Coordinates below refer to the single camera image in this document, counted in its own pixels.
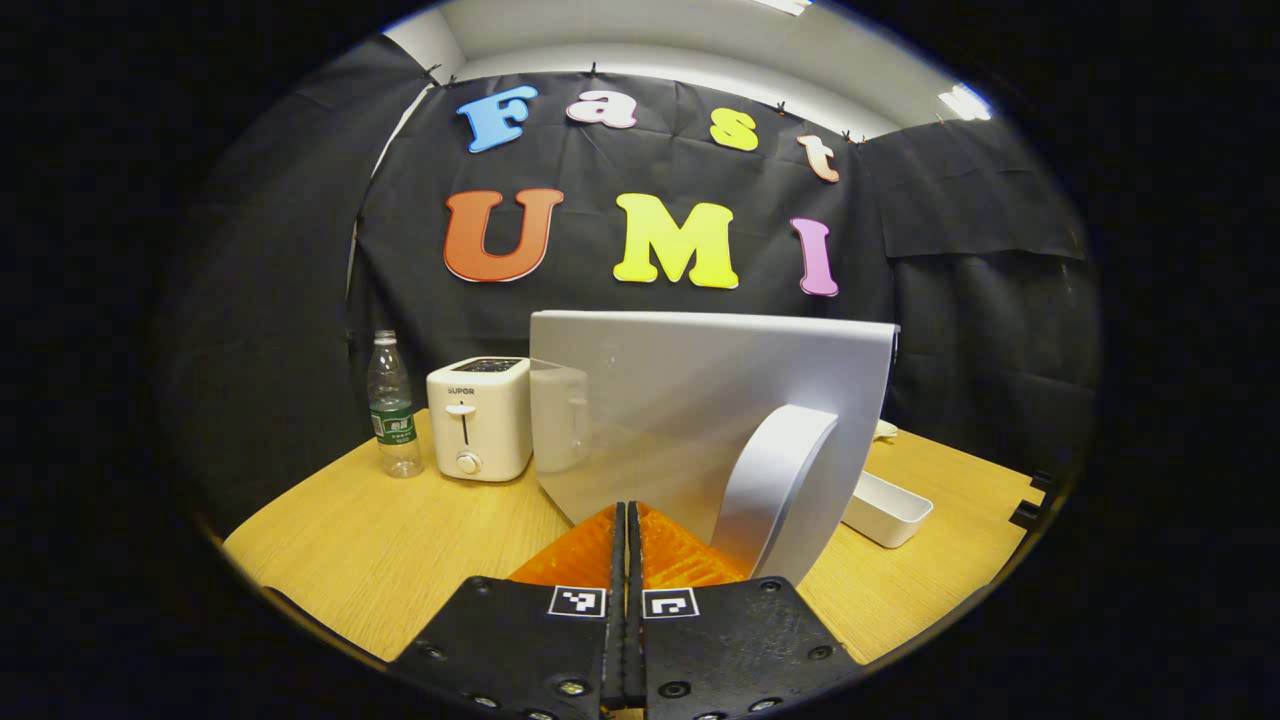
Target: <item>ceiling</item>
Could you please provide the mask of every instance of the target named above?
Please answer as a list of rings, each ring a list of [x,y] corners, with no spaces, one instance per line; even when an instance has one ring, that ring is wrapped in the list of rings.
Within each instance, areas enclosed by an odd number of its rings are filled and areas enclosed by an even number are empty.
[[[673,46],[799,77],[902,127],[956,117],[938,100],[954,78],[818,4],[800,17],[750,0],[454,0],[442,12],[468,60],[581,42]]]

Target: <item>ceiling light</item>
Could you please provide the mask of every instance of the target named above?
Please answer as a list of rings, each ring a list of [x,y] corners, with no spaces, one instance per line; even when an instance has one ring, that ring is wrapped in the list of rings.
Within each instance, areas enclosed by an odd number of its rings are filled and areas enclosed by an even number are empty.
[[[952,86],[951,92],[938,95],[938,100],[946,102],[947,108],[951,108],[963,120],[991,119],[991,108],[964,83]]]
[[[755,0],[760,5],[768,5],[774,10],[782,10],[788,15],[799,15],[805,8],[812,5],[812,0]]]

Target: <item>green bottle label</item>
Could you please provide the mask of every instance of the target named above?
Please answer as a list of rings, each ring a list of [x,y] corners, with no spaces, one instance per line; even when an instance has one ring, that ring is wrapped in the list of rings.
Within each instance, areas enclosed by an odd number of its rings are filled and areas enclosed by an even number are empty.
[[[369,416],[374,420],[374,434],[381,445],[404,445],[417,439],[417,430],[413,429],[413,409],[402,407],[399,410],[370,410]]]

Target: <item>white plastic tray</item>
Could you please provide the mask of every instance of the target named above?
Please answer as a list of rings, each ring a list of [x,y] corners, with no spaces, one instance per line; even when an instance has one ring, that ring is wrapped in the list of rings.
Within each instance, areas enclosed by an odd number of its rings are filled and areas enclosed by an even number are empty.
[[[844,523],[884,547],[899,547],[933,511],[933,502],[863,471]]]

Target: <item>red letter u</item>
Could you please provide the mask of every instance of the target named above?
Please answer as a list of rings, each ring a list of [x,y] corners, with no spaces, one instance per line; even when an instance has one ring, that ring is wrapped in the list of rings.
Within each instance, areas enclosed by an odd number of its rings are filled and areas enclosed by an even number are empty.
[[[502,202],[502,193],[471,190],[453,195],[444,202],[453,213],[444,234],[444,265],[454,275],[471,282],[507,282],[532,273],[547,255],[552,208],[563,200],[564,193],[558,190],[517,192],[516,202],[525,206],[520,245],[507,255],[490,255],[484,250],[484,233],[489,210]]]

